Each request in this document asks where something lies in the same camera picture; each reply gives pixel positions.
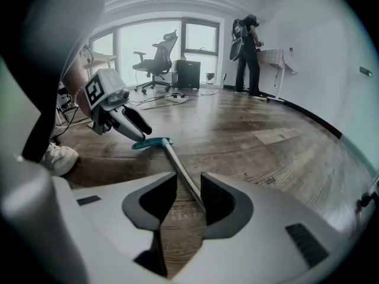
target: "small black device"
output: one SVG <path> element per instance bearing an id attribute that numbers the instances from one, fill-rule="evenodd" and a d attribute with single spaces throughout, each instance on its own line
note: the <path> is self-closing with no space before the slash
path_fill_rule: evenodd
<path id="1" fill-rule="evenodd" d="M 178 89 L 200 88 L 201 63 L 187 60 L 176 60 L 172 64 L 171 87 Z"/>

